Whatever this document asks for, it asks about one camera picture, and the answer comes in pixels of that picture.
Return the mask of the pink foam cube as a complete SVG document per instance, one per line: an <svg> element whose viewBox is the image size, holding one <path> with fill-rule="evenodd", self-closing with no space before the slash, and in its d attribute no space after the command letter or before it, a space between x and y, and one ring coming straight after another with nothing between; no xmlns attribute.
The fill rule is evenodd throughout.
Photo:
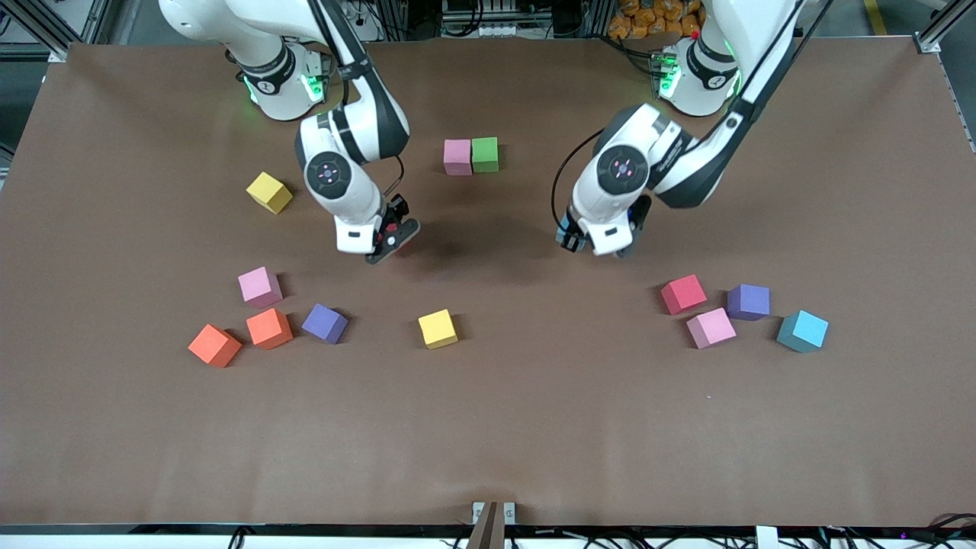
<svg viewBox="0 0 976 549"><path fill-rule="evenodd" d="M442 162L448 176L471 176L473 146L470 139L444 140Z"/></svg>
<svg viewBox="0 0 976 549"><path fill-rule="evenodd" d="M695 348L708 348L737 337L727 310L717 308L686 321Z"/></svg>
<svg viewBox="0 0 976 549"><path fill-rule="evenodd" d="M242 300L252 308L268 308L284 299L278 275L265 265L244 272L237 281Z"/></svg>

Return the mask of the yellow foam cube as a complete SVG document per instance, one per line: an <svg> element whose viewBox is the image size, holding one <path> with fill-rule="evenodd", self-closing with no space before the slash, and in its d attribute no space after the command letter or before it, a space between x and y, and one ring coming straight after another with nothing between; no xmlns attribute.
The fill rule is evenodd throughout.
<svg viewBox="0 0 976 549"><path fill-rule="evenodd" d="M274 215L280 214L294 198L292 191L282 181L266 172L258 174L247 185L246 191L255 202Z"/></svg>
<svg viewBox="0 0 976 549"><path fill-rule="evenodd" d="M441 348L454 344L459 341L459 336L452 316L447 309L437 310L437 312L418 318L419 329L421 329L424 345L429 350Z"/></svg>

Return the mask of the green foam cube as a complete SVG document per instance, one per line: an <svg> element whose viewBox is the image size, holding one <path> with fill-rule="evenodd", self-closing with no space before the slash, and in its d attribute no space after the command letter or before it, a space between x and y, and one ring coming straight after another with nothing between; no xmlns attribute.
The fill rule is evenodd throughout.
<svg viewBox="0 0 976 549"><path fill-rule="evenodd" d="M470 141L470 163L474 173L499 171L499 141L497 136L479 136Z"/></svg>

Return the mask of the purple foam cube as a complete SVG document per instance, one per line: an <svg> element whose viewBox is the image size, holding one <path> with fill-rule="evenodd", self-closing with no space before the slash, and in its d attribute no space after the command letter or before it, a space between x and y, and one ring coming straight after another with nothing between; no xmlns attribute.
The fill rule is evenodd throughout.
<svg viewBox="0 0 976 549"><path fill-rule="evenodd" d="M349 319L344 313L328 308L323 303L315 303L302 322L302 330L330 345L338 345L348 324Z"/></svg>
<svg viewBox="0 0 976 549"><path fill-rule="evenodd" d="M757 321L771 315L771 291L767 286L739 284L727 292L726 313L730 319Z"/></svg>

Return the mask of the orange foam cube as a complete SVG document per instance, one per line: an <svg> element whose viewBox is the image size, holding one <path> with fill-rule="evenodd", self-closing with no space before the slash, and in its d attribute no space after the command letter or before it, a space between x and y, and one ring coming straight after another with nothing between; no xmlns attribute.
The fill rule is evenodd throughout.
<svg viewBox="0 0 976 549"><path fill-rule="evenodd" d="M246 327L251 343L262 350L277 348L295 337L286 313L275 308L248 317Z"/></svg>
<svg viewBox="0 0 976 549"><path fill-rule="evenodd" d="M243 344L226 330L206 324L188 345L188 350L205 364L226 368L242 347Z"/></svg>

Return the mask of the brown paper table cover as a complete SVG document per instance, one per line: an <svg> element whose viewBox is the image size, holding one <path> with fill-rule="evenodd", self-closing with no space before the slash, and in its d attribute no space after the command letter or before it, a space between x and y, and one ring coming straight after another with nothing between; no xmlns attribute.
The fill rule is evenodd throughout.
<svg viewBox="0 0 976 549"><path fill-rule="evenodd" d="M593 41L373 46L410 118L422 232L338 253L294 123L220 47L75 47L0 192L0 524L887 525L976 513L976 154L937 56L809 42L701 207L657 201L627 259L554 239L568 152L650 97ZM444 140L497 136L448 176ZM294 196L274 215L258 174ZM265 265L284 299L244 303ZM670 316L663 285L708 301ZM771 315L695 348L686 321L767 286ZM344 313L330 345L302 330ZM286 313L262 350L248 317ZM429 350L418 318L449 310ZM823 348L776 341L798 310ZM206 324L226 368L188 345Z"/></svg>

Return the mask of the pile of orange objects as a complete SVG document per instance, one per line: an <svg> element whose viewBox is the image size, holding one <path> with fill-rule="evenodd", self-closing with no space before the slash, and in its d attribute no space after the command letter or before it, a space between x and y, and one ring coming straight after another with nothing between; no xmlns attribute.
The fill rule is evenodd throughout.
<svg viewBox="0 0 976 549"><path fill-rule="evenodd" d="M654 34L696 38L707 16L702 0L617 0L606 34L613 40L638 40Z"/></svg>

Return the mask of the grey equipment box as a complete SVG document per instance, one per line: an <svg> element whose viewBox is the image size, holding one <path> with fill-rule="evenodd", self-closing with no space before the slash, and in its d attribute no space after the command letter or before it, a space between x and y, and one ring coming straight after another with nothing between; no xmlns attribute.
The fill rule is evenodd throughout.
<svg viewBox="0 0 976 549"><path fill-rule="evenodd" d="M551 0L441 0L437 24L447 38L554 37Z"/></svg>

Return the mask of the brown pointed pole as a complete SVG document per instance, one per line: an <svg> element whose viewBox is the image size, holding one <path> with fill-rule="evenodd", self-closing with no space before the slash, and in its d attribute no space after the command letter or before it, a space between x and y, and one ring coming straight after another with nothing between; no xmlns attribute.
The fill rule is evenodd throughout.
<svg viewBox="0 0 976 549"><path fill-rule="evenodd" d="M464 549L506 549L506 525L503 524L503 502L485 502L485 508Z"/></svg>

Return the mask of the black table edge rail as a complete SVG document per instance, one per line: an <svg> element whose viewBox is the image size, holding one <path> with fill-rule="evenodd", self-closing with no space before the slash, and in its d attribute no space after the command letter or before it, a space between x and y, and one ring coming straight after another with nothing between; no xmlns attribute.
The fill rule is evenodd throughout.
<svg viewBox="0 0 976 549"><path fill-rule="evenodd" d="M0 525L0 535L220 535L227 538L240 529L238 524L192 524L192 522L144 522L143 524L68 524L68 525ZM296 536L335 536L336 538L459 538L473 531L472 525L338 525L338 524L264 524L244 525L251 535L296 535ZM681 536L700 536L700 538L745 538L754 534L754 527L732 525L732 527L679 527L679 525L659 525L659 527L551 527L551 525L510 525L508 534L536 535L545 531L557 534L603 534L607 531L641 534L646 538L681 538ZM930 541L937 538L976 540L976 521L965 525L930 525L929 527L851 527L847 529L851 538L899 538L917 541Z"/></svg>

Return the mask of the aluminium frame profile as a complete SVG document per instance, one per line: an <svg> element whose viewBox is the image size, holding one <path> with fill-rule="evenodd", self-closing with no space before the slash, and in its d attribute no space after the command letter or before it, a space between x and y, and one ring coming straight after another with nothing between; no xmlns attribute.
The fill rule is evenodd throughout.
<svg viewBox="0 0 976 549"><path fill-rule="evenodd" d="M918 53L940 53L940 41L973 8L976 0L914 0L931 9L930 21L922 31L913 34Z"/></svg>
<svg viewBox="0 0 976 549"><path fill-rule="evenodd" d="M74 43L102 43L124 0L0 0L0 60L66 60Z"/></svg>

